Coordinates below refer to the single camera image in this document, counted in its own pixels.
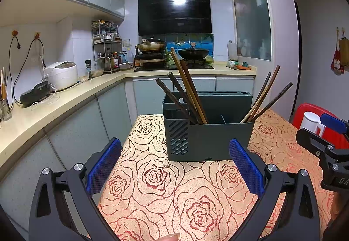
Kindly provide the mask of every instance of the rose pattern tablecloth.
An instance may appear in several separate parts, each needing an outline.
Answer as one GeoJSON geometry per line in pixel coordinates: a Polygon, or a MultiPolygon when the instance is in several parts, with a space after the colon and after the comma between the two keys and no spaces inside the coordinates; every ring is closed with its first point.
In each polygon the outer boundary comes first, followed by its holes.
{"type": "MultiPolygon", "coordinates": [[[[269,110],[256,120],[248,148],[282,171],[308,170],[323,232],[333,193],[320,187],[319,160],[296,143],[296,132],[269,110]]],[[[98,208],[122,241],[151,241],[177,232],[184,241],[224,241],[235,233],[256,200],[232,161],[168,161],[163,116],[141,115],[98,208]]],[[[284,194],[280,194],[262,235],[272,230],[283,201],[284,194]]]]}

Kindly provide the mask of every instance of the black cord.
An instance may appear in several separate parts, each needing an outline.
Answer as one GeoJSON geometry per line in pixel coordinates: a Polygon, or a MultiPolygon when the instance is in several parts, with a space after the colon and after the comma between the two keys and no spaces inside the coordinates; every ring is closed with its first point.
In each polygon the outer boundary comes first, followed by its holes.
{"type": "Polygon", "coordinates": [[[15,39],[15,38],[16,38],[16,40],[17,40],[17,49],[20,49],[20,48],[21,48],[17,36],[13,36],[13,37],[12,37],[12,40],[11,40],[10,48],[9,48],[9,50],[8,50],[8,70],[9,70],[9,72],[10,72],[11,94],[12,94],[12,105],[11,105],[10,110],[12,110],[12,107],[13,107],[13,98],[14,98],[14,94],[13,94],[13,81],[12,81],[12,75],[11,75],[11,46],[12,46],[13,39],[15,39]]]}
{"type": "Polygon", "coordinates": [[[45,64],[45,61],[44,61],[44,45],[43,45],[43,43],[41,42],[41,40],[39,38],[38,38],[38,40],[40,41],[41,46],[43,47],[43,65],[44,65],[44,68],[46,68],[46,64],[45,64]]]}
{"type": "Polygon", "coordinates": [[[16,97],[15,97],[15,94],[14,94],[14,93],[15,93],[15,86],[16,86],[16,83],[17,83],[17,81],[18,81],[18,78],[20,77],[21,71],[22,71],[22,69],[23,69],[23,67],[24,67],[24,65],[25,65],[25,63],[26,63],[26,61],[27,61],[27,59],[28,59],[31,45],[33,44],[33,42],[34,42],[35,40],[39,40],[39,39],[33,39],[33,41],[30,43],[30,46],[29,46],[29,49],[28,49],[28,53],[27,53],[26,59],[24,60],[24,63],[23,63],[23,65],[22,65],[21,69],[20,69],[20,72],[18,73],[18,76],[17,76],[17,78],[16,78],[16,80],[15,80],[15,83],[13,84],[13,91],[12,91],[12,94],[13,94],[13,97],[15,98],[15,101],[16,101],[18,104],[23,104],[23,103],[17,101],[17,99],[16,99],[16,97]]]}

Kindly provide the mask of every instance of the frying pan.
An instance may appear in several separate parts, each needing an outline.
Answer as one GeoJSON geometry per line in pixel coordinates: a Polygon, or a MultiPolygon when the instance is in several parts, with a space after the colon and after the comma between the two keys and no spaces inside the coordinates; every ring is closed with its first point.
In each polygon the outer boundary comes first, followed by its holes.
{"type": "Polygon", "coordinates": [[[207,49],[194,48],[194,47],[178,50],[178,54],[182,58],[190,61],[202,60],[204,57],[208,55],[208,53],[209,53],[209,50],[207,49]]]}
{"type": "Polygon", "coordinates": [[[137,48],[143,54],[158,53],[160,50],[163,50],[167,45],[166,42],[154,38],[143,39],[142,41],[143,43],[138,44],[137,48]]]}

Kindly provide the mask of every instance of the chopstick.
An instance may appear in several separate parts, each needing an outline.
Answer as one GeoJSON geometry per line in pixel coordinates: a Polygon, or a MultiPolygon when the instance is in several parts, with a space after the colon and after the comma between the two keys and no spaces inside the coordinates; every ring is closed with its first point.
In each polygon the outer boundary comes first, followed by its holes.
{"type": "Polygon", "coordinates": [[[196,118],[196,120],[198,121],[198,123],[202,124],[202,120],[201,120],[198,112],[196,111],[195,107],[193,106],[193,104],[189,100],[188,96],[186,95],[185,91],[183,90],[182,86],[179,84],[178,80],[175,78],[173,73],[169,72],[167,74],[167,76],[170,78],[170,80],[172,81],[172,83],[175,86],[175,88],[177,88],[177,90],[178,90],[179,94],[181,95],[181,97],[183,97],[184,101],[188,104],[188,107],[189,107],[190,111],[193,112],[193,115],[196,118]]]}
{"type": "Polygon", "coordinates": [[[279,70],[280,70],[280,66],[277,65],[277,66],[276,66],[276,69],[275,69],[275,71],[274,71],[274,73],[273,73],[273,76],[272,76],[272,78],[271,78],[271,80],[270,80],[270,82],[269,82],[269,84],[268,84],[268,86],[265,88],[265,89],[266,89],[266,92],[264,93],[264,95],[261,95],[260,98],[262,98],[262,99],[259,101],[259,103],[257,104],[257,106],[254,108],[254,110],[253,110],[253,112],[251,113],[250,117],[248,118],[247,122],[251,122],[251,121],[252,121],[253,116],[257,113],[258,109],[259,109],[260,106],[262,105],[262,103],[263,103],[265,97],[267,96],[269,90],[272,88],[272,85],[273,85],[273,83],[274,83],[274,81],[275,81],[275,79],[276,79],[276,76],[277,76],[279,70]]]}
{"type": "Polygon", "coordinates": [[[189,115],[188,111],[179,103],[178,99],[173,95],[173,93],[167,88],[167,86],[157,78],[155,82],[161,87],[161,89],[167,94],[167,96],[175,103],[175,105],[182,111],[184,116],[191,121],[193,124],[196,124],[196,121],[189,115]]]}
{"type": "Polygon", "coordinates": [[[272,75],[272,73],[269,72],[268,75],[267,75],[267,78],[265,79],[265,81],[264,81],[264,83],[263,83],[263,86],[262,86],[261,90],[259,91],[259,94],[258,94],[258,96],[257,96],[256,101],[254,102],[254,104],[257,102],[258,98],[261,97],[262,92],[263,92],[263,90],[265,89],[265,87],[267,86],[268,81],[269,81],[271,75],[272,75]]]}
{"type": "Polygon", "coordinates": [[[199,106],[199,104],[198,104],[198,101],[197,101],[197,99],[196,99],[195,96],[194,96],[193,90],[191,89],[191,87],[190,87],[190,85],[189,85],[188,79],[187,79],[186,75],[184,74],[184,71],[183,71],[183,69],[182,69],[182,66],[181,66],[181,64],[179,63],[179,61],[178,61],[178,59],[177,59],[177,57],[176,57],[176,52],[175,52],[175,49],[174,49],[173,47],[171,48],[171,56],[172,56],[172,58],[173,58],[173,60],[174,60],[174,62],[175,62],[175,64],[176,64],[176,66],[177,66],[177,69],[178,69],[178,71],[179,71],[180,77],[182,78],[182,81],[183,81],[185,90],[187,91],[189,100],[190,100],[190,101],[192,102],[192,104],[195,106],[195,108],[196,108],[196,110],[197,110],[197,112],[198,112],[198,114],[199,114],[199,116],[200,116],[202,122],[203,122],[204,124],[207,124],[207,121],[206,121],[206,119],[205,119],[205,116],[204,116],[202,110],[200,109],[200,106],[199,106]]]}
{"type": "Polygon", "coordinates": [[[293,85],[292,82],[290,82],[262,111],[260,111],[256,116],[253,117],[252,122],[254,122],[256,119],[258,119],[263,113],[265,113],[271,106],[274,105],[276,101],[278,101],[293,85]]]}
{"type": "Polygon", "coordinates": [[[204,115],[205,120],[206,120],[206,122],[208,123],[208,119],[207,119],[207,116],[206,116],[206,114],[205,114],[205,110],[204,110],[203,107],[202,107],[201,100],[200,100],[200,98],[199,98],[199,96],[198,96],[198,92],[197,92],[197,90],[196,90],[196,88],[195,88],[193,79],[192,79],[192,77],[191,77],[191,75],[190,75],[190,73],[189,73],[189,70],[188,70],[188,67],[187,67],[187,65],[186,65],[186,63],[185,63],[185,60],[180,60],[179,63],[180,63],[180,65],[182,66],[182,69],[183,69],[183,71],[184,71],[185,76],[186,76],[187,79],[188,79],[188,83],[189,83],[191,89],[193,90],[194,96],[195,96],[195,98],[196,98],[196,100],[197,100],[197,102],[198,102],[198,105],[199,105],[199,107],[200,107],[200,109],[201,109],[201,111],[202,111],[202,114],[204,115]]]}
{"type": "Polygon", "coordinates": [[[256,109],[257,105],[262,101],[263,96],[266,94],[267,90],[268,90],[268,87],[266,87],[263,90],[261,96],[257,99],[256,103],[254,103],[254,105],[252,106],[251,110],[249,110],[247,115],[242,119],[242,121],[240,123],[245,123],[246,122],[246,120],[250,117],[251,113],[256,109]]]}

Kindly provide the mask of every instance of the kitchen counter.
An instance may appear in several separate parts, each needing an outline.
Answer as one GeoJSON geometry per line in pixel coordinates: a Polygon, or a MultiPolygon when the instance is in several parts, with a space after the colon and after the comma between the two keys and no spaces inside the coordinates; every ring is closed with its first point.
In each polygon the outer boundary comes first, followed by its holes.
{"type": "MultiPolygon", "coordinates": [[[[190,70],[190,74],[193,76],[255,76],[257,69],[256,67],[251,68],[250,71],[233,70],[226,67],[224,62],[218,62],[214,64],[214,69],[190,70]]],[[[103,75],[59,92],[56,94],[56,97],[59,97],[59,99],[50,99],[53,97],[51,96],[45,100],[46,102],[52,102],[51,104],[36,104],[28,108],[15,105],[12,111],[13,117],[7,122],[0,122],[0,168],[27,140],[42,128],[102,89],[125,78],[166,77],[168,72],[169,70],[149,72],[120,71],[114,74],[103,75]]],[[[179,75],[178,70],[171,70],[171,72],[174,75],[179,75]]]]}

